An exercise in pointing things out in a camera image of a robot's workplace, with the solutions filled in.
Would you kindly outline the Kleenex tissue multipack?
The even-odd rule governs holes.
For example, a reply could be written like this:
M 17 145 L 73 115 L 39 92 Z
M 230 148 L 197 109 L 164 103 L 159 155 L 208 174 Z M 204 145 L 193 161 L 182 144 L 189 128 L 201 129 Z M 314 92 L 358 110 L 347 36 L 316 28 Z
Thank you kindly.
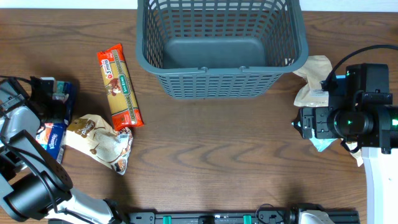
M 53 101 L 62 103 L 61 118 L 56 122 L 47 122 L 44 129 L 36 135 L 36 141 L 59 163 L 62 163 L 65 146 L 63 138 L 71 123 L 77 88 L 71 82 L 56 81 L 51 94 Z

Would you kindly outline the orange spaghetti packet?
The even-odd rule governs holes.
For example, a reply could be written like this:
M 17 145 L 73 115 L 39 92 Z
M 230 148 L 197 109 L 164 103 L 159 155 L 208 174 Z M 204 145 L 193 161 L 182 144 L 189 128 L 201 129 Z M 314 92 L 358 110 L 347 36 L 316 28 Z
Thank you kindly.
M 120 131 L 143 126 L 122 45 L 98 52 L 97 58 L 114 129 Z

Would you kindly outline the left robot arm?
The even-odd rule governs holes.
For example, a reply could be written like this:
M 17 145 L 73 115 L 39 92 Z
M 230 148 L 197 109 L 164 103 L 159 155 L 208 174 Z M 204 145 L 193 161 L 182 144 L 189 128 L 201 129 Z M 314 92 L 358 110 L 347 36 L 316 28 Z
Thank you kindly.
M 109 199 L 73 187 L 36 137 L 47 123 L 68 124 L 76 89 L 54 78 L 1 77 L 1 208 L 15 221 L 129 223 Z

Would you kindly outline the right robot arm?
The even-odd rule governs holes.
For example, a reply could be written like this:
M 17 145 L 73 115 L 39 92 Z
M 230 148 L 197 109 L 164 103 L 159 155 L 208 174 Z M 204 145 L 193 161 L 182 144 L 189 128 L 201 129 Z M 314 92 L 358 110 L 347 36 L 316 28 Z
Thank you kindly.
M 362 63 L 331 72 L 321 83 L 328 106 L 303 107 L 293 121 L 304 139 L 341 139 L 361 153 L 368 223 L 397 223 L 397 106 L 386 64 Z

